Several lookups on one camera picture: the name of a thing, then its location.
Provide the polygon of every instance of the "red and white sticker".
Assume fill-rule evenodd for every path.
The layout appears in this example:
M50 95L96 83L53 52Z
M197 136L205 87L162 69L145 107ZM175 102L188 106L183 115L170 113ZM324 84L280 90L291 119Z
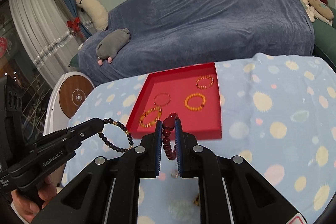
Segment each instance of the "red and white sticker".
M307 222L305 221L305 219L302 217L300 213L297 213L286 224L307 224Z

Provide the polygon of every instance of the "red box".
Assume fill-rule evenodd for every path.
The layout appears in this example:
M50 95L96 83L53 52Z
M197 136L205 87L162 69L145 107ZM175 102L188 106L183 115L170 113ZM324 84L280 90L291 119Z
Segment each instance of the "red box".
M214 79L213 85L205 90L196 86L196 80L203 75L210 75ZM209 86L210 82L210 79L204 79L199 82L199 85ZM126 125L133 138L140 139L155 131L155 125L148 128L140 126L139 119L144 112L155 107L154 97L159 93L168 93L171 98L170 103L162 107L161 121L167 118L171 112L176 112L181 119L184 132L195 135L198 140L221 139L221 103L214 63L149 74ZM201 93L206 98L206 103L200 111L191 111L184 105L187 96L193 93ZM168 100L167 95L161 95L157 97L156 102L164 104ZM189 100L191 107L199 107L201 103L201 97L193 97ZM149 123L157 115L158 111L150 113L145 117L143 123Z

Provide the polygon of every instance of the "light blue tablecloth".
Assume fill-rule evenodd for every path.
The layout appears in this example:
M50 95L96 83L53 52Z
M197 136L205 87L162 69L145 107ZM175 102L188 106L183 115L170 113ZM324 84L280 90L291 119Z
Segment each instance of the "light blue tablecloth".
M222 139L199 141L217 155L242 155L312 224L336 190L336 75L320 58L271 57L216 63L221 96ZM92 117L126 124L147 75L98 86L70 120ZM108 125L106 136L127 147L127 138ZM98 136L83 142L66 166L63 185L95 157L120 156ZM139 224L198 224L193 204L197 179L171 176L176 161L162 157L157 179L142 179Z

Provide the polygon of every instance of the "red bow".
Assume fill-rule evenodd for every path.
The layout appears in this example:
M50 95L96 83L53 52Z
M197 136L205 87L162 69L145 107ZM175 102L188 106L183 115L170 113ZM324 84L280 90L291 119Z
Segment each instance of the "red bow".
M79 28L78 24L81 23L79 17L76 17L74 21L68 21L68 27L73 30L73 35L76 36L78 33L81 38L83 38L83 34L80 32L81 29Z

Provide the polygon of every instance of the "white sheer curtain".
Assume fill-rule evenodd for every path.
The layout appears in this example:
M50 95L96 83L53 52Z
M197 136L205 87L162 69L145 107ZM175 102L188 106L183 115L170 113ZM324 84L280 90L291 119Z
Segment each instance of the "white sheer curtain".
M54 0L9 0L16 30L29 57L49 85L72 69L79 43Z

